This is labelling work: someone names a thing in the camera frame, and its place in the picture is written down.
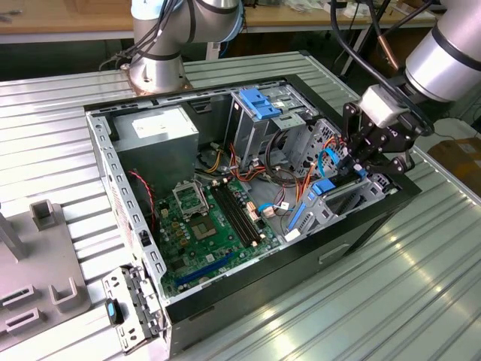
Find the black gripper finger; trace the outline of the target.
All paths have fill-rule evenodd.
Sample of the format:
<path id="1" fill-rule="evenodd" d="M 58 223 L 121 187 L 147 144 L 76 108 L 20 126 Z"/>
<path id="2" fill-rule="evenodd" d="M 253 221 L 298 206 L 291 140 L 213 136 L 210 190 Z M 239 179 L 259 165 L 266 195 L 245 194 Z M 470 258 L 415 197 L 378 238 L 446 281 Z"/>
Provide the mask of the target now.
<path id="1" fill-rule="evenodd" d="M 345 143 L 345 157 L 340 161 L 341 171 L 352 171 L 355 165 L 363 165 L 368 157 L 368 146 L 365 136 L 371 128 L 365 127 L 365 120 L 360 107 L 353 102 L 343 106 L 342 139 Z"/>
<path id="2" fill-rule="evenodd" d="M 391 159 L 384 154 L 357 156 L 356 162 L 369 174 L 404 174 L 415 166 L 410 154 L 395 154 Z"/>

